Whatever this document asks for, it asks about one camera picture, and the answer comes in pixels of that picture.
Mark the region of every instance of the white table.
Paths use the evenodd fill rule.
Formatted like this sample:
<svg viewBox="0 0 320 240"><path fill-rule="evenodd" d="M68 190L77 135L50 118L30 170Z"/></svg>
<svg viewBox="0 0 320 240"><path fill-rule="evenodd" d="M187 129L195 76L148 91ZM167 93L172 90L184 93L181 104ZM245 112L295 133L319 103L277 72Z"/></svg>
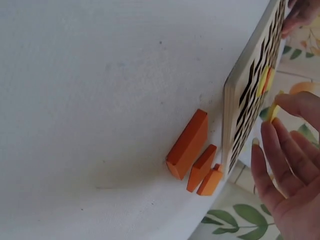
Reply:
<svg viewBox="0 0 320 240"><path fill-rule="evenodd" d="M268 0L0 2L0 239L186 240L214 196L165 157ZM216 156L221 160L221 152Z"/></svg>

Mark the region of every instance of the wooden block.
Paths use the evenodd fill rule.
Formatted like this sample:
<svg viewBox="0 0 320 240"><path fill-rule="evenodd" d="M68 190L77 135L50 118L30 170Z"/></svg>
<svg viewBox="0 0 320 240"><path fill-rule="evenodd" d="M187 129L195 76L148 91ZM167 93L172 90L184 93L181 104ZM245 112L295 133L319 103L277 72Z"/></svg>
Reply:
<svg viewBox="0 0 320 240"><path fill-rule="evenodd" d="M198 109L166 158L166 165L177 179L184 179L208 138L208 114Z"/></svg>
<svg viewBox="0 0 320 240"><path fill-rule="evenodd" d="M196 193L200 196L211 196L217 188L220 180L223 177L223 173L218 171L219 164L216 164L213 169L205 176L198 191Z"/></svg>
<svg viewBox="0 0 320 240"><path fill-rule="evenodd" d="M210 144L198 160L193 164L186 189L193 192L211 169L217 147Z"/></svg>
<svg viewBox="0 0 320 240"><path fill-rule="evenodd" d="M272 121L277 116L279 110L280 110L280 107L278 105L276 105L275 102L273 102L271 107L268 110L268 114L267 114L266 120L268 122L272 123Z"/></svg>

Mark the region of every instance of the green leaf pattern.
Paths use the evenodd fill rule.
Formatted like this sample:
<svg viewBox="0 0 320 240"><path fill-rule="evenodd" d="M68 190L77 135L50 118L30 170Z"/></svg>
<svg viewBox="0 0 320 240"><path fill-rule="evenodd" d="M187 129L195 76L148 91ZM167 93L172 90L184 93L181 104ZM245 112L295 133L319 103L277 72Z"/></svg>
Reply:
<svg viewBox="0 0 320 240"><path fill-rule="evenodd" d="M248 229L249 231L246 234L239 235L238 238L243 240L259 240L266 234L268 227L270 225L274 225L274 222L268 223L266 218L262 214L265 213L268 216L271 216L266 206L264 204L261 204L260 207L261 212L248 204L235 204L233 206L234 211L239 217L253 225L239 226L234 216L232 216L229 212L220 209L209 210L207 212L207 216L205 216L201 222L204 224L214 224L219 226L219 228L215 229L212 232L212 234L214 235L221 235L225 233L234 234L237 233L240 229Z"/></svg>
<svg viewBox="0 0 320 240"><path fill-rule="evenodd" d="M317 139L315 138L314 134L306 124L302 124L297 131L301 133L306 139L308 139L313 145L319 148L319 143Z"/></svg>
<svg viewBox="0 0 320 240"><path fill-rule="evenodd" d="M291 57L290 57L290 60L296 59L297 57L300 56L301 53L302 53L302 51L300 49L294 50Z"/></svg>
<svg viewBox="0 0 320 240"><path fill-rule="evenodd" d="M221 222L211 219L210 217L205 216L201 223L203 224L215 224L215 225L223 225Z"/></svg>
<svg viewBox="0 0 320 240"><path fill-rule="evenodd" d="M236 233L238 231L239 231L239 227L236 227L236 228L222 228L222 227L219 227L216 230L214 230L212 233L216 234L216 235L225 234L225 233L234 234L234 233Z"/></svg>
<svg viewBox="0 0 320 240"><path fill-rule="evenodd" d="M248 232L247 234L238 236L238 238L243 240L259 240L265 235L267 229L268 226L259 226L255 230Z"/></svg>
<svg viewBox="0 0 320 240"><path fill-rule="evenodd" d="M207 214L215 216L216 218L221 219L234 227L238 227L238 223L235 218L227 211L213 209L209 210Z"/></svg>
<svg viewBox="0 0 320 240"><path fill-rule="evenodd" d="M236 204L233 206L235 212L248 221L251 224L255 224L257 226L266 226L268 225L265 217L254 207L247 204Z"/></svg>
<svg viewBox="0 0 320 240"><path fill-rule="evenodd" d="M284 46L284 49L283 49L283 55L284 54L287 54L287 53L289 53L291 50L292 50L293 48L291 47L291 46ZM291 56L290 56L290 60L294 60L294 59L296 59L297 57L299 57L301 54L302 54L302 50L300 50L300 49L294 49L293 50L293 53L291 54ZM305 57L307 58L307 59L309 59L309 58L312 58L312 57L314 57L315 55L313 54L313 53L311 53L311 52L305 52Z"/></svg>
<svg viewBox="0 0 320 240"><path fill-rule="evenodd" d="M262 211L264 211L266 214L268 214L269 216L271 216L271 213L269 212L268 208L266 207L266 205L261 204L260 205Z"/></svg>

